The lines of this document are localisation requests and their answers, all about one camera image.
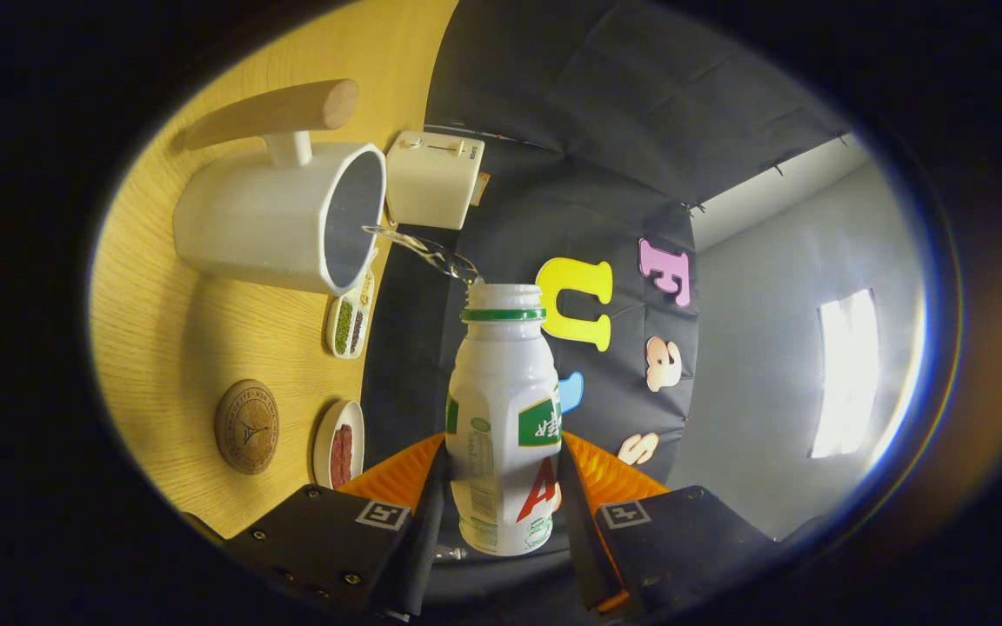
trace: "light fixture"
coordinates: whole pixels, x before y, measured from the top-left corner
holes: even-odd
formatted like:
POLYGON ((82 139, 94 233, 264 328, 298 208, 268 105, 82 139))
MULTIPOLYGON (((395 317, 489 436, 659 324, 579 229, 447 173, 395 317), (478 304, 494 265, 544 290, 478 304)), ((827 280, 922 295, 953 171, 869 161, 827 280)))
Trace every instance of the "light fixture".
POLYGON ((872 289, 819 308, 825 380, 811 458, 856 452, 872 419, 880 380, 880 342, 872 289))

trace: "round coaster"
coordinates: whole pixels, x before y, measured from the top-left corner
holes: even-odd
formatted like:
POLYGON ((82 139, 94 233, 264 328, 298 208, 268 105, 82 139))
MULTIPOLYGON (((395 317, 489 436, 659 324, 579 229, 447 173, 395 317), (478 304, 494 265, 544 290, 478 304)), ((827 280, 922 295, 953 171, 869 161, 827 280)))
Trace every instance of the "round coaster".
POLYGON ((278 449, 278 404, 256 380, 233 384, 214 410, 214 442, 230 467, 262 473, 278 449))

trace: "wooden surface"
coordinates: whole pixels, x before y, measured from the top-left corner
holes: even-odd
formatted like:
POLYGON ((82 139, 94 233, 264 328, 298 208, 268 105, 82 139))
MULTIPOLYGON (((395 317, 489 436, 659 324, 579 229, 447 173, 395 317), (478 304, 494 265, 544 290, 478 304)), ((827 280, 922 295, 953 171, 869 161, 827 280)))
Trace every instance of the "wooden surface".
MULTIPOLYGON (((317 418, 335 401, 358 399, 366 355, 344 361, 327 351, 326 295, 205 276, 178 260, 172 209, 191 174, 219 155, 266 148, 262 139, 239 139, 187 151, 175 138, 207 112, 250 95, 352 78, 361 92, 350 122, 312 139, 372 141, 385 150, 401 130, 423 128, 432 67, 456 2, 365 0, 270 43, 175 112, 111 203, 90 290, 100 388, 136 463, 175 508, 223 538, 312 480, 307 457, 317 418), (242 379, 266 384, 280 409, 278 451, 256 476, 227 467, 212 431, 215 405, 242 379)), ((387 241, 379 249, 378 289, 387 241)))

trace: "white ceramic pitcher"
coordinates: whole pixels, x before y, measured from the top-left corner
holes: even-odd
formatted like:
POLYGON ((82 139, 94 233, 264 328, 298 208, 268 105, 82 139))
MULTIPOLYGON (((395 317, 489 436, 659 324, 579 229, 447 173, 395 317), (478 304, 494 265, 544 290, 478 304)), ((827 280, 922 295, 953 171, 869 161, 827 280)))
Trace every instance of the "white ceramic pitcher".
POLYGON ((373 143, 318 142, 342 126, 353 80, 280 89, 223 107, 183 145, 262 135, 268 151, 226 155, 187 183, 172 214, 175 251, 200 272, 342 295, 366 274, 386 197, 386 158, 373 143))

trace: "white dish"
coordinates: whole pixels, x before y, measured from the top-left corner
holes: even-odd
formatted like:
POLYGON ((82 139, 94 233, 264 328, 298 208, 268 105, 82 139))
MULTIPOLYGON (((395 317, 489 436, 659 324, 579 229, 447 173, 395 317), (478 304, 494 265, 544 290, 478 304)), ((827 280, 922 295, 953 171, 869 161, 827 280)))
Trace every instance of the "white dish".
POLYGON ((370 329, 370 308, 373 306, 373 295, 377 287, 377 280, 374 279, 373 270, 367 269, 366 276, 359 281, 359 284, 350 292, 337 298, 331 304, 330 312, 327 314, 327 325, 324 327, 324 340, 327 349, 331 354, 340 360, 357 360, 362 354, 362 349, 366 346, 366 332, 370 329), (350 317, 346 321, 345 344, 343 352, 335 345, 338 339, 340 321, 343 306, 350 307, 350 317), (361 317, 361 325, 355 326, 357 318, 361 317))
POLYGON ((343 425, 351 427, 351 478, 362 473, 363 456, 366 453, 366 423, 362 420, 362 407, 353 400, 341 400, 327 409, 315 432, 312 445, 312 473, 315 483, 321 487, 334 489, 331 485, 331 444, 335 433, 343 425))

